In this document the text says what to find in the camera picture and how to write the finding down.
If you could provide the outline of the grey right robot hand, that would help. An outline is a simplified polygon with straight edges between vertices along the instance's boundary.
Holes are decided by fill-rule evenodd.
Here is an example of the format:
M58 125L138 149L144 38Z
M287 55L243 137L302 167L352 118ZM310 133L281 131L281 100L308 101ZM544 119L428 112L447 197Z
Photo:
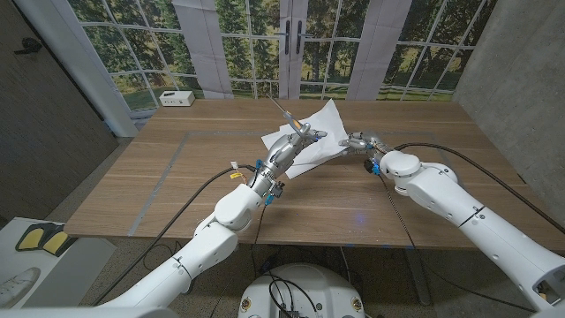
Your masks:
M385 155L393 151L393 148L386 144L375 132L352 132L344 140L340 140L338 145L345 147L347 153Z

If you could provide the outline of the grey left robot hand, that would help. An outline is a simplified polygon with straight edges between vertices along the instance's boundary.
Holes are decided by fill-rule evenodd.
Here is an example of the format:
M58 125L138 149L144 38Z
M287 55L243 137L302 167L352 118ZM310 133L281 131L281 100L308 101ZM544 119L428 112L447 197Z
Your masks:
M283 135L269 149L266 159L255 171L248 186L260 197L264 197L275 187L276 179L294 163L294 159L304 148L326 136L326 132L308 127L301 129L301 133Z

